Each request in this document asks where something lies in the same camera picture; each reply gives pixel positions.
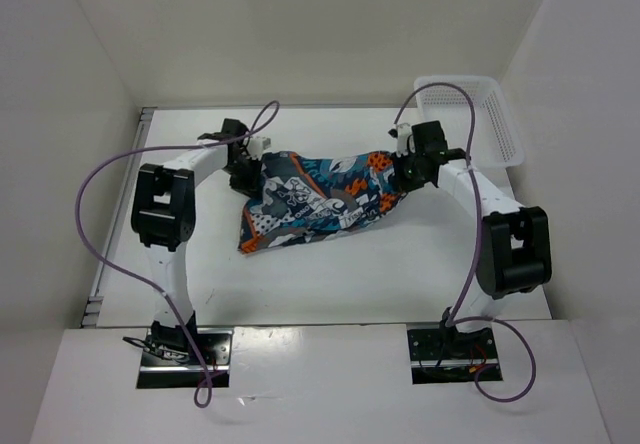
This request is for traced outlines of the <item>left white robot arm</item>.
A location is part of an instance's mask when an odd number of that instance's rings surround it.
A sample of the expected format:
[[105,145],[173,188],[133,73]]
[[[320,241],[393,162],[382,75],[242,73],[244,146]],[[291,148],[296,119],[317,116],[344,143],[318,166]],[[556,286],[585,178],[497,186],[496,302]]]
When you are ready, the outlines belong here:
[[188,290],[187,243],[196,226],[196,189],[223,171],[242,194],[257,194],[268,137],[250,134],[236,119],[226,119],[216,133],[205,133],[198,144],[163,163],[143,164],[137,175],[131,227],[144,246],[151,280],[160,298],[147,345],[185,364],[200,350],[196,313]]

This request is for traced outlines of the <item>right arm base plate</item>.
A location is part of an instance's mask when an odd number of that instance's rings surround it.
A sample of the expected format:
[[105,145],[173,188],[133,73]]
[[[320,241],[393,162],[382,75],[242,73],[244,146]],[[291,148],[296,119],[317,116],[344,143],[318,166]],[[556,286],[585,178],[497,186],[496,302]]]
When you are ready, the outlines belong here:
[[406,334],[414,385],[503,380],[490,328],[461,333],[428,323],[408,326]]

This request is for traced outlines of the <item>colourful patterned shorts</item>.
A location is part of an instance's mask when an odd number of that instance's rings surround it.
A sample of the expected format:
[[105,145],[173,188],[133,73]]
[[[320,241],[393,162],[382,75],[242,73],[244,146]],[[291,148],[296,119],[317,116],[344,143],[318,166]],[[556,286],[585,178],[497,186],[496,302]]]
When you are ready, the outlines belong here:
[[248,255],[360,231],[405,197],[388,151],[334,159],[266,153],[257,195],[241,213],[238,250]]

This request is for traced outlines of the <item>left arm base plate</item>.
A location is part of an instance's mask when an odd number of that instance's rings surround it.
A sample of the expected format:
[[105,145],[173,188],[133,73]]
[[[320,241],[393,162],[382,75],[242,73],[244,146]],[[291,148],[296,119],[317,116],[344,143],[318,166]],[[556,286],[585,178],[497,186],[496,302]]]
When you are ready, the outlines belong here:
[[[200,328],[195,337],[214,388],[229,386],[233,334],[230,328]],[[150,332],[136,345],[142,349],[137,389],[195,389],[205,383],[203,368],[191,350],[151,344]]]

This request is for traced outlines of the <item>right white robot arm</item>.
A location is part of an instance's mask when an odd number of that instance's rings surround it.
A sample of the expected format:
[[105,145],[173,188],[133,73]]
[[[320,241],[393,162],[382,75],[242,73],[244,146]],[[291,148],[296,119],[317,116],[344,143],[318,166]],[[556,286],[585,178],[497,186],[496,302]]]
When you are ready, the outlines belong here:
[[454,305],[442,316],[440,349],[450,357],[502,312],[506,299],[530,293],[552,275],[548,216],[509,197],[475,168],[465,150],[451,148],[438,121],[396,124],[394,185],[403,193],[430,184],[445,192],[475,224],[471,270]]

